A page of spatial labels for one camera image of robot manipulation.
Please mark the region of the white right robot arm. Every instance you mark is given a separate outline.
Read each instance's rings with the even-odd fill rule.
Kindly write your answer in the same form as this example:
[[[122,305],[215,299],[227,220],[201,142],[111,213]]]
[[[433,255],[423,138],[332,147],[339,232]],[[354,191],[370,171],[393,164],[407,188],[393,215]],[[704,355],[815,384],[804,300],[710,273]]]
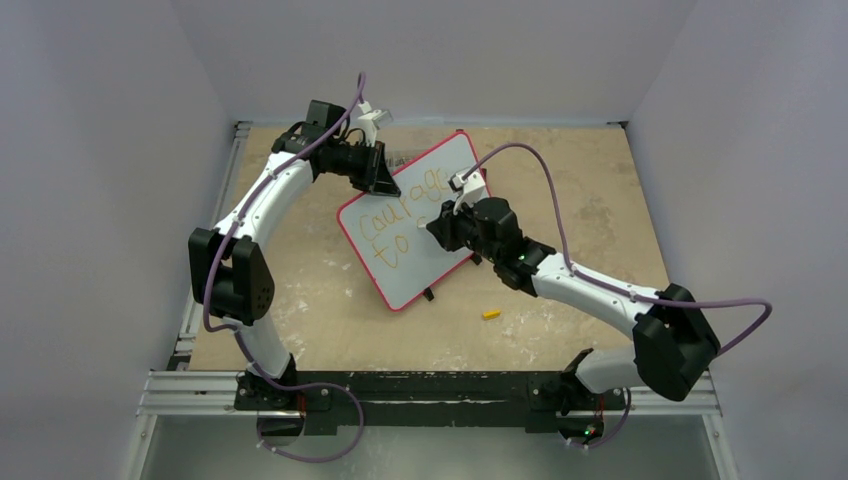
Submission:
[[[526,236],[502,198],[473,206],[446,201],[425,229],[446,251],[468,249],[489,261],[507,287],[557,301],[612,326],[630,339],[616,350],[586,350],[565,370],[564,399],[584,407],[600,393],[644,386],[684,400],[721,348],[690,291],[623,281],[567,263],[563,253]]]

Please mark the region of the red framed whiteboard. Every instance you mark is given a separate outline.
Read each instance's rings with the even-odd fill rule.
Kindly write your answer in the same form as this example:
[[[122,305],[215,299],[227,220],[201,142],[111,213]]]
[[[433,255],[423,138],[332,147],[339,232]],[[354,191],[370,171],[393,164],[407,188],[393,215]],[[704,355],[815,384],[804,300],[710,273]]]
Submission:
[[[405,309],[472,255],[466,248],[445,251],[416,226],[456,198],[449,179],[476,161],[469,135],[455,132],[392,174],[400,196],[359,194],[337,210],[342,232],[389,310]]]

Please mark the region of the yellow marker cap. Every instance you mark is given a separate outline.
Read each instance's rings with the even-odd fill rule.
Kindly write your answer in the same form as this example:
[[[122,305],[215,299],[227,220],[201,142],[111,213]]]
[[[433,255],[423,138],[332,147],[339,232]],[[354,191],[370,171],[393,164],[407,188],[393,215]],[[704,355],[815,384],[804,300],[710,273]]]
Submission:
[[[502,314],[502,312],[500,310],[491,310],[491,311],[484,312],[481,315],[481,318],[484,321],[489,321],[489,320],[493,320],[493,319],[498,318],[501,314]]]

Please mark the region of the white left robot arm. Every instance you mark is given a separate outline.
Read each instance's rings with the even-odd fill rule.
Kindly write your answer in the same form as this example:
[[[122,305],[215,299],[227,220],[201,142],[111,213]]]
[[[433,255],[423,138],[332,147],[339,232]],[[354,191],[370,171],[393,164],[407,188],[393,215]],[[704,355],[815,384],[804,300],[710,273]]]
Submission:
[[[301,386],[293,356],[269,315],[275,283],[263,250],[283,216],[322,174],[345,177],[366,195],[400,195],[377,138],[391,121],[389,110],[363,99],[348,108],[311,101],[305,119],[274,140],[264,169],[236,206],[214,226],[190,234],[192,294],[203,327],[233,335],[247,360],[245,390],[259,385],[260,397],[272,408],[292,405]]]

